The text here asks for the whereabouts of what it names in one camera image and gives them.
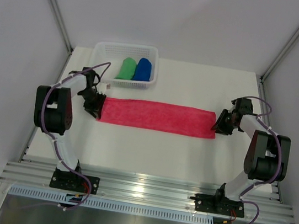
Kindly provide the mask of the green towel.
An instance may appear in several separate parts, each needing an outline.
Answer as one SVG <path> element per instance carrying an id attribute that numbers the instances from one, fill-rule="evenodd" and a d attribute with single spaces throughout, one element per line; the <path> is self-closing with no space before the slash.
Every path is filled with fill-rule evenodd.
<path id="1" fill-rule="evenodd" d="M 122 80 L 132 80 L 135 74 L 136 66 L 137 63 L 134 59 L 132 59 L 131 57 L 125 58 L 122 62 L 120 71 L 115 78 Z"/>

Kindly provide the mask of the white plastic basket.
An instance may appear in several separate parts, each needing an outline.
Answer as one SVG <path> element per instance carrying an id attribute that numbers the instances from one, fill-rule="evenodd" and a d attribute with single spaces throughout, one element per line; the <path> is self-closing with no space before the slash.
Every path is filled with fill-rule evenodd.
<path id="1" fill-rule="evenodd" d="M 121 88 L 148 89 L 157 81 L 158 55 L 158 50 L 153 46 L 116 42 L 100 42 L 97 43 L 92 50 L 88 64 L 92 67 L 101 63 L 111 63 L 108 70 L 102 76 L 101 81 L 103 83 Z M 128 57 L 134 59 L 136 62 L 142 58 L 149 60 L 151 63 L 151 74 L 148 82 L 115 78 L 119 74 L 123 60 Z"/>

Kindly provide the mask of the blue towel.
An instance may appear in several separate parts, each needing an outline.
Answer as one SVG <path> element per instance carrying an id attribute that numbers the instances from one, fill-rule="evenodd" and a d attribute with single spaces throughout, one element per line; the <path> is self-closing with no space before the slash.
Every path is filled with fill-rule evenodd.
<path id="1" fill-rule="evenodd" d="M 151 78 L 152 64 L 147 58 L 141 58 L 136 66 L 133 81 L 148 82 Z"/>

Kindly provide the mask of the pink towel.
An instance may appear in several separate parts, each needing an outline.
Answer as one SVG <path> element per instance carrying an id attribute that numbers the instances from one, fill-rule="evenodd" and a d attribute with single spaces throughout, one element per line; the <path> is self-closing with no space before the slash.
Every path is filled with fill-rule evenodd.
<path id="1" fill-rule="evenodd" d="M 216 138 L 212 130 L 216 122 L 214 112 L 148 100 L 107 98 L 99 121 L 209 140 Z"/>

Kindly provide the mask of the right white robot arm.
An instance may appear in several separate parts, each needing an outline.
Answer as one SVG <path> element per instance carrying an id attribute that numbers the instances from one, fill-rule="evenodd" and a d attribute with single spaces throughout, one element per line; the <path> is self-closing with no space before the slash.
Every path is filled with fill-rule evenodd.
<path id="1" fill-rule="evenodd" d="M 233 201 L 242 201 L 252 190 L 262 185 L 282 181 L 286 176 L 291 140 L 277 134 L 263 122 L 264 114 L 255 114 L 251 97 L 232 100 L 232 107 L 219 115 L 212 130 L 221 135 L 232 135 L 234 130 L 250 138 L 243 171 L 233 180 L 224 183 L 222 195 L 215 196 L 213 208 L 225 213 Z"/>

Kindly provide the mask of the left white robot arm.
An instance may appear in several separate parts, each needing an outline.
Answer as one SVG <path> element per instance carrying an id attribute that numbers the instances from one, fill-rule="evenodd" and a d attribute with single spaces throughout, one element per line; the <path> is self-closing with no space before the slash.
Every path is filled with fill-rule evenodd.
<path id="1" fill-rule="evenodd" d="M 73 111 L 72 98 L 81 96 L 85 111 L 95 119 L 102 118 L 106 95 L 98 91 L 102 75 L 92 68 L 72 71 L 52 86 L 38 86 L 34 106 L 34 124 L 49 138 L 58 159 L 56 169 L 66 172 L 63 183 L 70 190 L 82 185 L 81 166 L 70 138 Z"/>

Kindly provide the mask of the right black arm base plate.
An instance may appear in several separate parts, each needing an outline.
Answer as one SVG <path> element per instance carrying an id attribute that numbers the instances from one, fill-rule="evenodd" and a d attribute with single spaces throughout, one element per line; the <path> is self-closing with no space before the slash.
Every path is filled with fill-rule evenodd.
<path id="1" fill-rule="evenodd" d="M 217 197 L 216 195 L 195 194 L 189 197 L 195 203 L 195 210 L 216 215 L 244 217 L 244 205 L 240 201 Z"/>

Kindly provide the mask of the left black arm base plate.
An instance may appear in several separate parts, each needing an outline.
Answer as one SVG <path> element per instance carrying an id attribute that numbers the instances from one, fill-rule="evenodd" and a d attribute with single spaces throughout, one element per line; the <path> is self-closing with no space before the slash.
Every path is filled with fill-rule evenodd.
<path id="1" fill-rule="evenodd" d="M 72 172 L 64 172 L 56 169 L 49 183 L 49 187 L 74 191 L 79 193 L 88 193 L 89 183 L 80 176 Z"/>

